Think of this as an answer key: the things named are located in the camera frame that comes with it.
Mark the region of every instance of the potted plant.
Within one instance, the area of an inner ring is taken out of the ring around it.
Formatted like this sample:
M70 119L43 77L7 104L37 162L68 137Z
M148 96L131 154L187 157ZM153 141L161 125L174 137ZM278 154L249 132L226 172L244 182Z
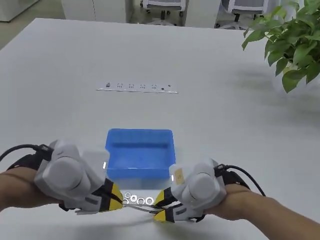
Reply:
M242 48L267 38L264 58L270 66L276 64L275 76L281 77L283 88L289 93L301 81L307 85L320 80L320 0L304 0L301 9L297 2L287 4L295 9L295 17L285 21L287 6L281 5L256 18L250 26L256 30L248 36L249 29L244 32Z

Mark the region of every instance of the blue tray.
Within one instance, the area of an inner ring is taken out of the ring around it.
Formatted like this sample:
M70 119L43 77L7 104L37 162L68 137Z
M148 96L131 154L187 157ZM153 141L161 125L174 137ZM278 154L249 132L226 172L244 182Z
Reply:
M167 179L176 163L170 130L110 129L105 149L110 152L110 179Z

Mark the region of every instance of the power strip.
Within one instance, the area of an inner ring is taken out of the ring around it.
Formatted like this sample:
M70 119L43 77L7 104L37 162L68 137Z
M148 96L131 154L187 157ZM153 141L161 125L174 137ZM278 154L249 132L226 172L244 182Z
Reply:
M127 82L106 82L97 91L116 91L116 92L136 92L136 93L166 93L177 94L178 91L171 84L157 83L127 83Z

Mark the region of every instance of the office chair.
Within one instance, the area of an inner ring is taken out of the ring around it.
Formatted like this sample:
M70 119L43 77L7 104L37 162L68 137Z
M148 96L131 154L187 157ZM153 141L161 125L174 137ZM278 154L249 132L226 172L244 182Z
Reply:
M160 18L153 18L149 25L166 25L173 26L172 23L166 21L166 14L170 15L171 11L178 11L179 16L184 16L186 10L186 0L141 0L140 6L150 13L152 9L161 10Z
M263 15L267 12L269 0L222 0L222 6L229 14L234 14L234 21L218 26L219 29L245 30L249 26L240 22L240 15Z

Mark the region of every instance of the black cable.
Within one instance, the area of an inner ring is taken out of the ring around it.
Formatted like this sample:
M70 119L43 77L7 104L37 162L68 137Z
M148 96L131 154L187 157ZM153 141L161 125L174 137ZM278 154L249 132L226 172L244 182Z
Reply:
M260 191L262 196L266 196L265 192L261 189L261 187L259 186L257 181L246 170L242 169L241 167L234 166L234 165L225 165L225 170L227 170L227 169L235 169L235 170L238 170L238 171L244 173L248 178L250 178L250 180L253 182L253 184L258 188L258 190Z
M7 151L5 151L1 156L0 156L0 162L2 159L4 159L8 154L12 153L13 151L19 150L19 149L33 149L35 151L41 151L42 148L38 145L33 145L33 144L23 144L23 145L18 145L14 146Z

